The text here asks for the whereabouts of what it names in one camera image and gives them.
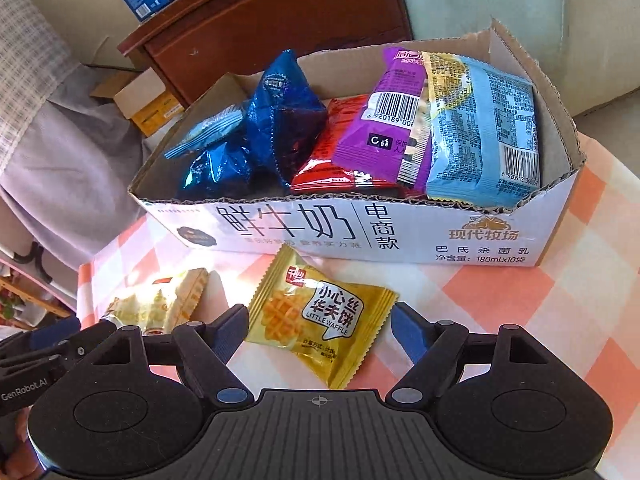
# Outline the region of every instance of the snack wrapper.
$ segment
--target snack wrapper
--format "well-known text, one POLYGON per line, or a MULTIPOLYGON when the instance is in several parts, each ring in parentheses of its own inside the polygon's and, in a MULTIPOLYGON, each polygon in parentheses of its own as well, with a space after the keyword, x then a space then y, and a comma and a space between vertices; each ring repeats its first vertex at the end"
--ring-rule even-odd
POLYGON ((311 157, 293 178, 290 188, 292 193, 363 191, 397 187, 385 180, 373 178, 368 173, 344 170, 331 162, 336 144, 368 98, 367 95, 359 95, 346 99, 331 99, 327 125, 318 137, 311 157))
POLYGON ((196 124, 170 150, 164 152, 164 158, 175 158, 186 153, 199 152, 219 140, 225 139, 241 124, 244 118, 242 105, 231 105, 213 117, 204 119, 196 124))
POLYGON ((422 57, 433 138, 427 196, 514 207, 540 188, 532 84, 469 57, 422 57))
POLYGON ((114 298, 102 319, 116 327, 137 325, 143 335, 170 334, 187 322, 209 281, 206 269, 191 269, 133 288, 126 298, 114 298))
POLYGON ((326 123, 326 107, 313 93, 292 50, 264 71, 246 112, 246 138, 257 168, 289 188, 326 123))
POLYGON ((276 178, 288 190, 326 115, 293 51, 285 50, 264 71, 248 102, 201 122, 165 153, 173 158, 201 149, 180 181, 177 198, 244 198, 276 178))
POLYGON ((247 341, 286 348, 330 389, 345 388, 398 295, 331 280, 283 245, 249 304, 247 341))
POLYGON ((210 145, 191 163, 180 183, 180 200, 242 198, 253 175, 249 153, 239 136, 210 145))
POLYGON ((347 132, 332 162, 348 170, 424 191, 431 169, 428 80, 422 54, 399 47, 384 51, 387 70, 347 132), (414 125, 421 114, 424 120, 414 125))

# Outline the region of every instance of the yellow waffle package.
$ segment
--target yellow waffle package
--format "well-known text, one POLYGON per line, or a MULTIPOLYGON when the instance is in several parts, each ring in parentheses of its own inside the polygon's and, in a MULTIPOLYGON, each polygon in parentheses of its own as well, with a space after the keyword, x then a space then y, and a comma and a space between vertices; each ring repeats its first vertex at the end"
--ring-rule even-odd
POLYGON ((249 304, 247 341, 286 348, 330 389, 345 388, 398 295, 331 280, 283 245, 249 304))
POLYGON ((114 298, 102 319, 118 328, 138 325, 143 335, 170 334, 190 319, 208 281, 207 269, 191 269, 138 285, 130 296, 114 298))

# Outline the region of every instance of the wall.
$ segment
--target wall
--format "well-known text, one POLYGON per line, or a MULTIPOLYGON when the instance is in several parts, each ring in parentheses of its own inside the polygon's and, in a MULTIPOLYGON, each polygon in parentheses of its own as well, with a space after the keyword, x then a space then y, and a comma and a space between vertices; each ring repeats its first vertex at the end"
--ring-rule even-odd
POLYGON ((640 87, 640 0, 568 0, 564 75, 571 114, 640 87))
POLYGON ((83 63, 131 66, 117 45, 138 26, 122 0, 33 0, 83 63))

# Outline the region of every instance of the table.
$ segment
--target table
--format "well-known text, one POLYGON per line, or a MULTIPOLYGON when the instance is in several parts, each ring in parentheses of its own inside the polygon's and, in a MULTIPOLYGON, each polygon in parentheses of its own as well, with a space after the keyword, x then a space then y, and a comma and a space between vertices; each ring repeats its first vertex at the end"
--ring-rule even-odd
MULTIPOLYGON (((430 320, 472 332, 522 325, 607 401, 614 431, 598 471, 636 480, 640 471, 640 180, 595 140, 580 136, 588 163, 539 267, 382 264, 314 258, 347 282, 400 293, 430 320)), ((206 267, 209 286, 193 319, 209 322, 248 304, 273 256, 190 250, 149 216, 79 272, 78 317, 93 324, 117 291, 156 274, 206 267)), ((244 343, 229 363, 254 394, 261 388, 322 388, 293 354, 244 343)), ((386 323, 350 388, 386 392, 411 366, 386 323)), ((465 371, 473 375, 486 370, 465 371)), ((174 370, 158 370, 169 376, 174 370)))

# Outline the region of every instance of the wooden cabinet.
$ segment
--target wooden cabinet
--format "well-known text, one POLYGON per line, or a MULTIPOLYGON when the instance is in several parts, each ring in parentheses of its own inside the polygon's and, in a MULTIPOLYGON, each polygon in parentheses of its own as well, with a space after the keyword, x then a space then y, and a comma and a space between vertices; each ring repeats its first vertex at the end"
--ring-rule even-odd
POLYGON ((259 72, 286 48, 303 56, 411 37, 404 0, 176 0, 119 48, 190 105, 224 73, 259 72))

